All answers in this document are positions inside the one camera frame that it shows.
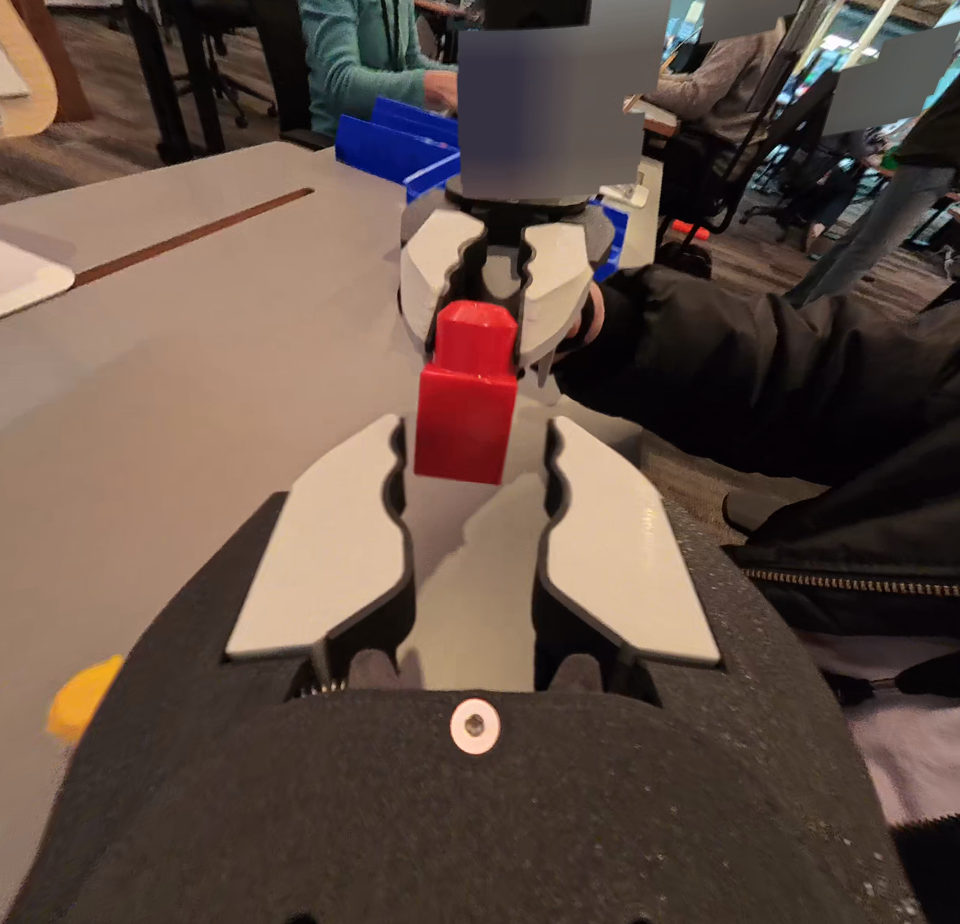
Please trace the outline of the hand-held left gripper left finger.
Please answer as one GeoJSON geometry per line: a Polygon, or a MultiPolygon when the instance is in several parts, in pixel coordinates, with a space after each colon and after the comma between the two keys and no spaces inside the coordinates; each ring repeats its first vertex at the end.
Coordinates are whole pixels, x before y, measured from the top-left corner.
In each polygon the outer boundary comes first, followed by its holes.
{"type": "Polygon", "coordinates": [[[367,648],[395,652],[415,619],[405,445],[403,418],[385,414],[294,481],[227,658],[316,655],[320,664],[349,664],[367,648]]]}

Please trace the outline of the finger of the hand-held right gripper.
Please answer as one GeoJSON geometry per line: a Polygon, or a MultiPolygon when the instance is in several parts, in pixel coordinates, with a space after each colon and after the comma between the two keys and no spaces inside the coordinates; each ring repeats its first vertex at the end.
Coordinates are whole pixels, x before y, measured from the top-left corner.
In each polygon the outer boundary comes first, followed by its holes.
{"type": "Polygon", "coordinates": [[[594,272],[606,264],[616,228],[602,209],[530,224],[520,236],[518,364],[552,353],[582,311],[594,272]]]}
{"type": "Polygon", "coordinates": [[[401,248],[398,301],[418,351],[436,343],[439,312],[479,294],[488,256],[486,224],[459,210],[435,210],[401,248]]]}

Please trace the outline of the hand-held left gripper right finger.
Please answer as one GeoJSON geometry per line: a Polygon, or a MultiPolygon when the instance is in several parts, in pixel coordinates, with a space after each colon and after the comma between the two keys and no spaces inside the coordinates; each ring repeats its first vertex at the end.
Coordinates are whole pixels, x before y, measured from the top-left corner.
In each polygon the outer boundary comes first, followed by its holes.
{"type": "Polygon", "coordinates": [[[549,420],[545,444],[548,523],[536,589],[617,651],[719,667],[721,652],[656,487],[567,417],[549,420]]]}

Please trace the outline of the blue storage bin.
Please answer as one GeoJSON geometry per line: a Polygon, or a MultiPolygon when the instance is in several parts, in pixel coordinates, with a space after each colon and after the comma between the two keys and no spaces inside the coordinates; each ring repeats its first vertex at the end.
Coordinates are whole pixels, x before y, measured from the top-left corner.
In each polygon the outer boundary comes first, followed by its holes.
{"type": "Polygon", "coordinates": [[[401,185],[411,215],[401,222],[405,244],[432,209],[463,211],[487,228],[491,244],[519,247],[530,225],[567,222],[581,226],[594,279],[619,269],[627,215],[594,198],[571,201],[513,201],[470,198],[462,190],[459,123],[455,118],[383,97],[371,120],[342,115],[336,159],[401,185]]]}

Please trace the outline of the red mega block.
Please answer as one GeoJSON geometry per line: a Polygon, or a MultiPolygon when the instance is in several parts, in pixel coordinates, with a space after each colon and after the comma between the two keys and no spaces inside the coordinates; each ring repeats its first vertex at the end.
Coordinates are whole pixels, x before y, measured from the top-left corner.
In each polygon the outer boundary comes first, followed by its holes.
{"type": "Polygon", "coordinates": [[[518,324],[503,307],[457,300],[438,314],[421,372],[414,473],[499,486],[518,394],[518,324]]]}

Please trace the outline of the yellow mega block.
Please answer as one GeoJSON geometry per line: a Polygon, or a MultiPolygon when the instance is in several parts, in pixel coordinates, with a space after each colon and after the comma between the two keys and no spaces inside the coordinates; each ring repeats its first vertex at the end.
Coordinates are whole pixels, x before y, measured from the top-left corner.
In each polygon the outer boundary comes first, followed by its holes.
{"type": "Polygon", "coordinates": [[[67,680],[51,702],[46,732],[65,745],[76,746],[84,737],[124,663],[124,655],[114,654],[67,680]]]}

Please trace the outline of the black office chair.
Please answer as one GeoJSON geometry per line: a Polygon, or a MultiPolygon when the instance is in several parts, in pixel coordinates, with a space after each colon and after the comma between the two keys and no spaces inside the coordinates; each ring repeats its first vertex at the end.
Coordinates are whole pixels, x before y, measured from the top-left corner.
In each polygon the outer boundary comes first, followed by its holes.
{"type": "Polygon", "coordinates": [[[732,146],[690,131],[665,150],[654,259],[671,268],[697,261],[697,231],[720,234],[734,219],[756,171],[779,147],[789,155],[820,142],[840,74],[824,73],[772,121],[764,107],[743,141],[732,146]]]}
{"type": "Polygon", "coordinates": [[[158,129],[165,165],[223,153],[220,102],[249,124],[245,94],[266,104],[279,138],[308,150],[331,140],[310,125],[306,47],[296,0],[121,0],[158,129]],[[226,38],[256,32],[270,78],[262,94],[222,67],[226,38]]]}

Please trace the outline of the person's white garment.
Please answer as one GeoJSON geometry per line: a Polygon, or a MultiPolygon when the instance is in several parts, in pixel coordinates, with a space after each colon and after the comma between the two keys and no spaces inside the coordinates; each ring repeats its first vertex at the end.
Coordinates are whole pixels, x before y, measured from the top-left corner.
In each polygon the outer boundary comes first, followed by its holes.
{"type": "MultiPolygon", "coordinates": [[[[830,669],[870,680],[894,678],[911,666],[958,653],[958,641],[949,638],[826,638],[823,645],[830,669]]],[[[882,689],[845,714],[890,826],[958,815],[957,698],[882,689]]]]}

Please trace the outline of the white flat object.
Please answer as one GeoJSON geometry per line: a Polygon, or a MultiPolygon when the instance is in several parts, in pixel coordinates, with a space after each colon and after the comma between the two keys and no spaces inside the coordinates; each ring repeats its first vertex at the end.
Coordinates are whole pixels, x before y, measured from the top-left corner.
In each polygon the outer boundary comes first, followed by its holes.
{"type": "Polygon", "coordinates": [[[1,242],[1,318],[67,292],[75,280],[65,265],[1,242]]]}

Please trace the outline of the instruction sheet board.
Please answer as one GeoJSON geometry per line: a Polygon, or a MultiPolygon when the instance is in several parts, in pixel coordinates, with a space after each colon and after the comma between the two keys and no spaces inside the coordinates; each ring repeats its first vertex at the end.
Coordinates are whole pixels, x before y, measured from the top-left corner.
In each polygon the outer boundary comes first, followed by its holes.
{"type": "Polygon", "coordinates": [[[53,30],[44,0],[1,0],[2,140],[38,135],[56,119],[53,30]]]}

